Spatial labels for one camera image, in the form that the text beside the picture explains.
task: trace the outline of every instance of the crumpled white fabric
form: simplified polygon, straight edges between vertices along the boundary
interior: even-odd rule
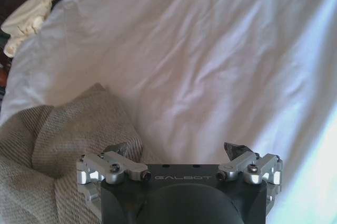
[[[166,163],[223,142],[284,161],[269,224],[337,220],[337,0],[62,0],[13,60],[0,123],[99,82]]]
[[[41,29],[51,12],[52,1],[27,0],[1,25],[1,29],[11,35],[4,48],[8,57],[13,58],[21,43]]]

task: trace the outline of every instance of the wrinkled white sheet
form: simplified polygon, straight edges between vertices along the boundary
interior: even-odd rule
[[[172,163],[285,163],[268,223],[336,223],[337,0],[63,0],[18,50],[1,122],[95,82]]]

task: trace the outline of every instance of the metal clamp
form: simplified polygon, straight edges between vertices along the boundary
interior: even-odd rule
[[[278,155],[266,154],[263,158],[254,152],[246,151],[226,164],[220,164],[216,177],[220,181],[233,181],[243,172],[244,181],[250,184],[267,182],[266,214],[274,206],[275,196],[282,189],[283,161]]]
[[[124,174],[134,181],[147,181],[151,173],[147,165],[133,162],[124,156],[109,151],[100,154],[82,155],[76,162],[77,190],[83,193],[90,210],[101,220],[101,199],[96,182],[105,181],[118,184],[124,181]]]
[[[233,161],[220,164],[218,173],[216,177],[220,181],[234,181],[237,179],[239,172],[242,172],[248,164],[254,163],[256,161],[256,155],[253,152],[244,152],[239,157],[235,158]]]
[[[251,184],[267,182],[266,214],[275,203],[275,197],[282,190],[283,161],[278,155],[266,154],[256,161],[256,165],[248,165],[244,171],[244,180]]]

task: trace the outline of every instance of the white cloth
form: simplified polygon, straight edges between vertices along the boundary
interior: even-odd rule
[[[337,0],[62,0],[18,49],[1,121],[102,83],[166,162],[284,160],[268,223],[334,223]]]
[[[17,48],[30,35],[36,34],[49,16],[53,0],[27,0],[1,25],[2,31],[11,35],[4,53],[13,58]]]

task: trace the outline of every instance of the beige knit blanket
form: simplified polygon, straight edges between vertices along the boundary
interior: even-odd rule
[[[0,128],[0,216],[5,223],[99,223],[76,191],[76,158],[121,142],[126,157],[139,161],[140,137],[99,84],[68,104],[14,115]]]

